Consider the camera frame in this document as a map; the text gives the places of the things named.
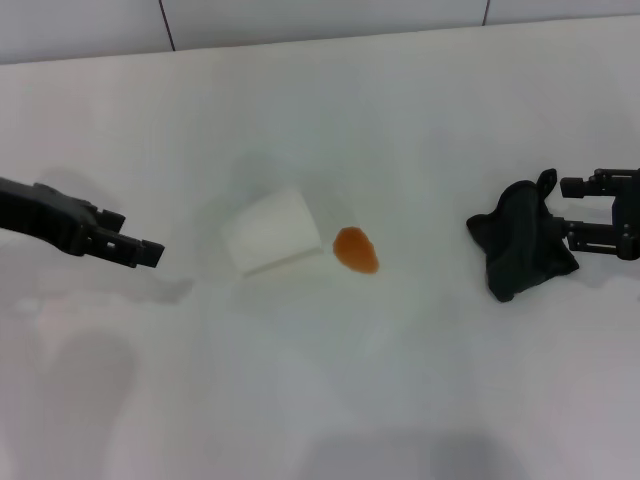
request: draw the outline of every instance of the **crumpled black cloth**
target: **crumpled black cloth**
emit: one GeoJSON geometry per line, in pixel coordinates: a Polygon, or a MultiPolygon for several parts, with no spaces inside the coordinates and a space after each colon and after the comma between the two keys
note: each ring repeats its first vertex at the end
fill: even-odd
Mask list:
{"type": "Polygon", "coordinates": [[[516,293],[578,269],[559,232],[549,228],[552,215],[544,203],[558,181],[555,169],[537,183],[516,182],[488,215],[475,215],[467,228],[487,255],[487,284],[501,302],[516,293]]]}

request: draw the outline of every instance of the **white table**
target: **white table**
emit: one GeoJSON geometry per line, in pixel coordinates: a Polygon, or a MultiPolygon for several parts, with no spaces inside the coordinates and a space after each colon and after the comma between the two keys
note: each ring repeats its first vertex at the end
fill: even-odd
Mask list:
{"type": "Polygon", "coordinates": [[[0,477],[637,479],[640,264],[578,254],[501,305],[465,220],[640,166],[638,45],[620,18],[1,67],[0,174],[167,248],[2,233],[0,477]],[[377,275],[327,248],[235,278],[217,228],[292,183],[377,275]]]}

